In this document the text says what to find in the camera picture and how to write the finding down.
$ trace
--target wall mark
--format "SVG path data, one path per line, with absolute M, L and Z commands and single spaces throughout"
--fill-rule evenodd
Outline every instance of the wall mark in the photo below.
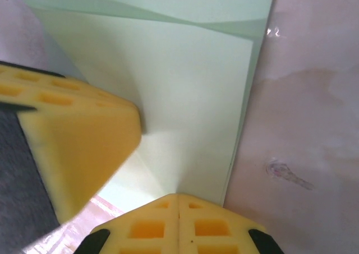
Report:
M 304 179 L 297 177 L 288 167 L 286 163 L 281 161 L 273 160 L 266 166 L 266 172 L 274 177 L 283 178 L 287 181 L 293 182 L 306 190 L 313 190 L 314 185 L 305 181 Z

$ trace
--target light green paper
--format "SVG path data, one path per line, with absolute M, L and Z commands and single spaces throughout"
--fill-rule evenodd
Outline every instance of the light green paper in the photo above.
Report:
M 135 6 L 139 0 L 26 1 L 91 84 L 141 109 L 142 143 L 109 186 L 222 204 L 271 0 L 251 0 L 261 8 L 232 22 L 177 19 Z M 147 187 L 135 183 L 139 174 Z

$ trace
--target square hole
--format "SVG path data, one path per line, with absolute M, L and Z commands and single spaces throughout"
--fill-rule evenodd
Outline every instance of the square hole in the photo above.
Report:
M 27 80 L 31 82 L 38 82 L 40 80 L 40 77 L 37 75 L 33 75 L 32 73 L 18 73 L 16 75 L 17 78 L 22 80 Z
M 237 246 L 198 246 L 198 254 L 239 254 Z
M 169 207 L 169 202 L 162 202 L 159 205 L 156 205 L 156 208 L 168 208 Z
M 161 254 L 160 248 L 124 248 L 119 254 Z
M 196 236 L 228 236 L 228 224 L 221 219 L 199 219 L 195 221 Z
M 56 86 L 56 87 L 62 87 L 63 89 L 68 89 L 68 90 L 80 90 L 80 87 L 71 83 L 71 82 L 68 82 L 65 80 L 53 80 L 52 85 Z
M 41 93 L 38 100 L 42 101 L 43 103 L 55 105 L 71 105 L 73 103 L 72 98 L 54 93 Z
M 3 66 L 3 65 L 0 65 L 0 73 L 6 72 L 7 70 L 8 70 L 8 68 L 6 68 L 6 67 Z
M 7 96 L 18 96 L 22 92 L 22 89 L 19 87 L 12 87 L 7 85 L 0 84 L 0 94 Z
M 110 98 L 111 95 L 109 93 L 97 93 L 99 96 L 101 97 L 106 97 L 106 98 Z
M 164 222 L 140 220 L 132 225 L 129 238 L 163 238 Z
M 191 208 L 191 209 L 203 208 L 202 206 L 200 206 L 200 205 L 198 205 L 198 204 L 195 204 L 195 203 L 193 203 L 193 202 L 189 203 L 188 207 Z

